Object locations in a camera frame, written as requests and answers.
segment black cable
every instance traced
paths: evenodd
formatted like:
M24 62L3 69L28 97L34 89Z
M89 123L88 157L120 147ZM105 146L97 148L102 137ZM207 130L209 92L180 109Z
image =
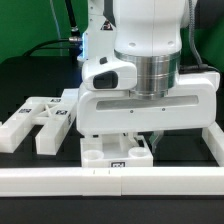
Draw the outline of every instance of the black cable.
M38 44L35 47L33 47L32 49L26 51L23 56L30 56L34 51L40 49L43 46L46 45L50 45L50 44L56 44L56 43L62 43L62 42L69 42L69 39L59 39L59 40L50 40L50 41L46 41L44 43Z
M71 25L71 27L76 27L75 15L74 15L74 11L72 8L71 0L65 0L65 4L66 4L67 11L68 11L70 25Z
M78 32L78 28L77 28L76 21L75 21L75 15L74 15L71 0L65 0L65 5L66 5L67 12L68 12L69 21L70 21L71 34L72 34L72 36L75 36L76 33Z
M208 64L204 64L200 54L197 51L197 48L195 46L195 8L194 8L193 0L188 0L188 2L189 2L189 12L190 12L189 45L190 45L191 52L197 61L197 65L181 66L179 72L186 74L191 72L200 73L200 72L206 72L206 71L216 71L220 75L222 75L222 73L217 68L209 66Z

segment small label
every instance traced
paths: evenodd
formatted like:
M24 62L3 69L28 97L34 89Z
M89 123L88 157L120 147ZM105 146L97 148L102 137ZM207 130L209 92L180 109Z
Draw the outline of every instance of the small label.
M61 99L52 99L51 102L52 103L60 103L61 102Z
M113 27L112 27L111 23L109 22L109 20L105 21L101 30L105 30L105 31L112 31L113 30Z
M72 123L72 117L71 114L68 115L68 126Z
M67 113L68 113L67 110L58 110L58 111L56 112L56 115L66 115Z
M111 167L125 167L125 162L113 162Z
M21 113L21 114L28 114L30 111L31 111L31 109L21 109L19 111L19 113Z

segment cable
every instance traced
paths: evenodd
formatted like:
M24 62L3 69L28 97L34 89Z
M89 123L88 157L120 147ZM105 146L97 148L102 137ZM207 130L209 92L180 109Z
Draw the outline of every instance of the cable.
M38 44L35 47L33 47L32 49L26 51L23 56L30 56L34 51L38 50L41 47L44 47L46 45L50 45L50 44L56 44L56 43L63 43L63 42L69 42L69 39L60 39L60 40L51 40L51 41L46 41L44 43Z
M50 0L50 6L51 6L52 15L53 15L56 30L57 30L58 39L60 40L61 39L61 31L60 31L60 27L59 27L59 24L58 24L58 19L57 19L57 16L56 16L53 0Z
M195 9L193 0L189 0L189 10L190 10L190 24L189 24L189 44L191 52L193 53L197 64L203 64L200 54L195 46Z
M190 23L189 23L189 45L192 54L194 55L197 65L192 66L181 66L180 73L191 73L191 72L206 72L206 71L216 71L220 75L222 74L217 68L204 64L200 54L195 46L195 7L193 0L189 1L189 11L190 11Z

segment white block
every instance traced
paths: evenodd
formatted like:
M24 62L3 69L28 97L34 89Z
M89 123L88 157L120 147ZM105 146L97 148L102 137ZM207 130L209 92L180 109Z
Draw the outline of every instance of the white block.
M120 196L120 169L83 169L84 196Z
M224 195L223 168L121 169L122 195Z
M202 137L219 166L224 167L224 133L217 123L204 128Z
M0 196L82 195L81 168L1 169Z

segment white plastic bracket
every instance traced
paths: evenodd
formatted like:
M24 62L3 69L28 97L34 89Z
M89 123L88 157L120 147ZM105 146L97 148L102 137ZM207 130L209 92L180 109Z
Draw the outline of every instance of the white plastic bracket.
M0 152L13 153L35 125L37 154L56 155L76 117L78 90L61 98L31 97L0 127Z

